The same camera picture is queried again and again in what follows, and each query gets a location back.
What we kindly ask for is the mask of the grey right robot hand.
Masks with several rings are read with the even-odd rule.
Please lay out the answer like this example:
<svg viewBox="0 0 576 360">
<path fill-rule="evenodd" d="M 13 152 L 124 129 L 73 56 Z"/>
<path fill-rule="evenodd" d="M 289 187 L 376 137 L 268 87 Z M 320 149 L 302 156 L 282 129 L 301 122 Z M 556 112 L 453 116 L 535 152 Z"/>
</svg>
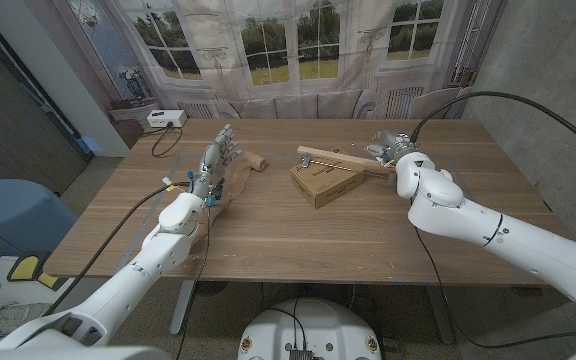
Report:
<svg viewBox="0 0 576 360">
<path fill-rule="evenodd" d="M 406 133 L 391 130 L 378 131 L 365 150 L 382 165 L 396 164 L 403 156 L 415 152 L 418 146 Z"/>
</svg>

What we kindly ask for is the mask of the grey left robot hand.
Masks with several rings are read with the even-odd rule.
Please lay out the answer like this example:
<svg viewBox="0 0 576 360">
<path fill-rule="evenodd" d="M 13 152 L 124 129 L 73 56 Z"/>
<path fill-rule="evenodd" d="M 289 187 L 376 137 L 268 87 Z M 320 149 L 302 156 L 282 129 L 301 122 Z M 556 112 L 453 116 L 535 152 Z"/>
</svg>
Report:
<svg viewBox="0 0 576 360">
<path fill-rule="evenodd" d="M 206 147 L 190 186 L 191 194 L 207 198 L 209 192 L 223 182 L 227 167 L 242 153 L 234 137 L 231 125 L 226 124 Z"/>
</svg>

